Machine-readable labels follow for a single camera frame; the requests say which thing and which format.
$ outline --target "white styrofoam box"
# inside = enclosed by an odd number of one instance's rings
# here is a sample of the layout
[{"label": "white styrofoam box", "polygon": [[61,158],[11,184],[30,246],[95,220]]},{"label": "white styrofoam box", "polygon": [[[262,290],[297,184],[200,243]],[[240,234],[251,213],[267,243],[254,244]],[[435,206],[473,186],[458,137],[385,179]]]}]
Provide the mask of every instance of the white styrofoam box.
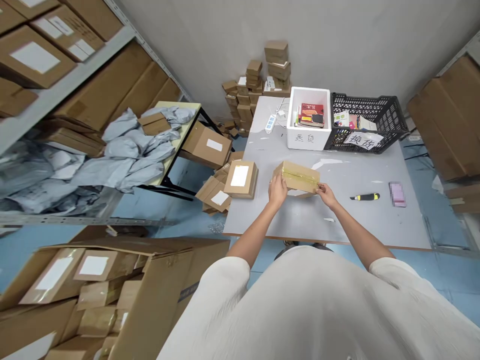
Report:
[{"label": "white styrofoam box", "polygon": [[[323,105],[323,128],[295,127],[295,117],[302,103]],[[323,150],[332,131],[330,90],[292,86],[288,121],[286,122],[286,145],[289,149]]]}]

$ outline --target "white wall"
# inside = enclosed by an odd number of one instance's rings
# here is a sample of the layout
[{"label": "white wall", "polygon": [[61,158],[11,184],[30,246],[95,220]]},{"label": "white wall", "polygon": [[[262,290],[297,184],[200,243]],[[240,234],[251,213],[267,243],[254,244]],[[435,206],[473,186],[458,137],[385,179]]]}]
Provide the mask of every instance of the white wall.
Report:
[{"label": "white wall", "polygon": [[480,28],[477,0],[117,2],[211,116],[267,40],[288,41],[293,85],[404,105]]}]

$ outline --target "table surface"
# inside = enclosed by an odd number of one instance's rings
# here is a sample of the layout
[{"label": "table surface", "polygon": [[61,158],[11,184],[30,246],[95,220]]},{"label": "table surface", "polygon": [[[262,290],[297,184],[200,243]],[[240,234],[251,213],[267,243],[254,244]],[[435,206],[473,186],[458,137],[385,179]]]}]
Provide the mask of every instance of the table surface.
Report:
[{"label": "table surface", "polygon": [[[431,250],[430,238],[398,142],[380,155],[343,151],[297,150],[287,147],[286,120],[278,120],[270,134],[265,132],[269,116],[282,104],[281,97],[258,100],[243,160],[254,161],[258,180],[254,199],[231,201],[224,235],[240,236],[268,202],[268,187],[274,169],[284,160],[313,168],[320,167],[320,181],[327,183],[342,206],[383,244],[391,248]],[[400,182],[406,207],[394,207],[389,182]],[[362,194],[379,193],[373,201],[351,200]],[[266,236],[274,239],[350,244],[337,217],[318,196],[288,196],[273,218]]]},{"label": "table surface", "polygon": [[179,108],[191,108],[195,110],[195,114],[193,114],[193,117],[191,120],[187,123],[184,123],[181,125],[181,127],[178,129],[178,132],[180,133],[180,138],[173,140],[171,142],[172,146],[175,147],[175,152],[173,153],[172,156],[169,158],[165,159],[163,161],[163,166],[165,166],[165,170],[163,171],[163,174],[161,177],[159,177],[156,180],[150,181],[150,183],[146,185],[154,185],[154,186],[159,186],[162,183],[162,180],[165,177],[165,174],[169,170],[169,168],[172,166],[172,162],[174,160],[175,155],[180,151],[180,145],[185,139],[185,136],[187,136],[187,133],[189,132],[189,129],[192,127],[194,124],[195,117],[197,116],[198,112],[200,111],[200,107],[202,106],[200,103],[197,102],[177,102],[177,101],[159,101],[156,103],[155,107],[156,108],[169,108],[172,106],[178,106]]}]

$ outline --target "woman's right hand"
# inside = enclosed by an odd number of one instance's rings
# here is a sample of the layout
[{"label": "woman's right hand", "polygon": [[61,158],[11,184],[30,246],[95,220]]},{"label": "woman's right hand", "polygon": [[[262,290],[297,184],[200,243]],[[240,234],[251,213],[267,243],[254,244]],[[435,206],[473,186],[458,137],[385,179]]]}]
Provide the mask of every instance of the woman's right hand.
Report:
[{"label": "woman's right hand", "polygon": [[330,209],[333,209],[333,207],[339,204],[335,198],[334,192],[326,183],[319,182],[316,193],[320,195],[325,205],[327,205]]}]

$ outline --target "person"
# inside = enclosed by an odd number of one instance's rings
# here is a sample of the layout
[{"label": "person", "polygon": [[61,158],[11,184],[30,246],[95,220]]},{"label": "person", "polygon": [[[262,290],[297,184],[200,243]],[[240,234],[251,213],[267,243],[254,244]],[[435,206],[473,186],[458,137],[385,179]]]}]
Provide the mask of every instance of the person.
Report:
[{"label": "person", "polygon": [[287,197],[276,176],[269,202],[205,271],[157,359],[480,359],[480,328],[318,185],[367,271],[332,251],[294,246],[247,291]]}]

